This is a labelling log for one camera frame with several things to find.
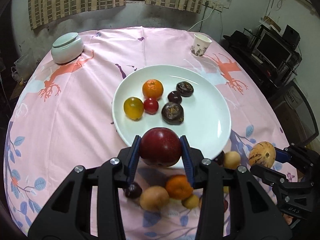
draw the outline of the computer monitor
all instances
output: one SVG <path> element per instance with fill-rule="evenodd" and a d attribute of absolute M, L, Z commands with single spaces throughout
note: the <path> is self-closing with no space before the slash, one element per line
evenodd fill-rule
<path fill-rule="evenodd" d="M 269 33 L 265 33 L 257 46 L 257 51 L 271 64 L 279 69 L 287 62 L 291 53 Z"/>

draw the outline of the speaker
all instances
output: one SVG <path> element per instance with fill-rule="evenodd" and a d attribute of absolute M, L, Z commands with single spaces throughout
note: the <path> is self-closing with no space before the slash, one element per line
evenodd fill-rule
<path fill-rule="evenodd" d="M 282 38 L 284 39 L 284 41 L 293 46 L 293 49 L 296 49 L 300 41 L 300 34 L 292 27 L 287 25 Z"/>

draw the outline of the red apple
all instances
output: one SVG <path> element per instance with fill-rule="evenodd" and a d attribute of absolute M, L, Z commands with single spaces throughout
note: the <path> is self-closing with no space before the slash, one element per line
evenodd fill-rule
<path fill-rule="evenodd" d="M 180 159 L 182 147 L 174 131 L 156 127 L 142 136 L 139 152 L 140 157 L 148 165 L 170 167 Z"/>

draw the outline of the red cherry tomato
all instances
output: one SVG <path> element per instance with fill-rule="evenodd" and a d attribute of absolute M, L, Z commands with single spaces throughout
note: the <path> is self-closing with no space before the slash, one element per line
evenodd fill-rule
<path fill-rule="evenodd" d="M 143 102 L 144 111 L 148 114 L 155 114 L 159 109 L 159 103 L 154 98 L 148 98 Z"/>

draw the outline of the plastic bag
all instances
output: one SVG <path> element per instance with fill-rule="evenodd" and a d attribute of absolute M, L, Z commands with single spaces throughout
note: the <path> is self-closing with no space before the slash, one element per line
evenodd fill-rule
<path fill-rule="evenodd" d="M 22 57 L 14 62 L 14 64 L 16 65 L 19 76 L 21 76 L 24 80 L 29 80 L 37 68 L 32 49 L 29 48 L 27 53 L 22 55 Z"/>
<path fill-rule="evenodd" d="M 16 71 L 16 69 L 14 67 L 11 67 L 11 76 L 12 78 L 19 84 L 19 85 L 23 85 L 23 78 L 18 74 L 18 72 Z"/>

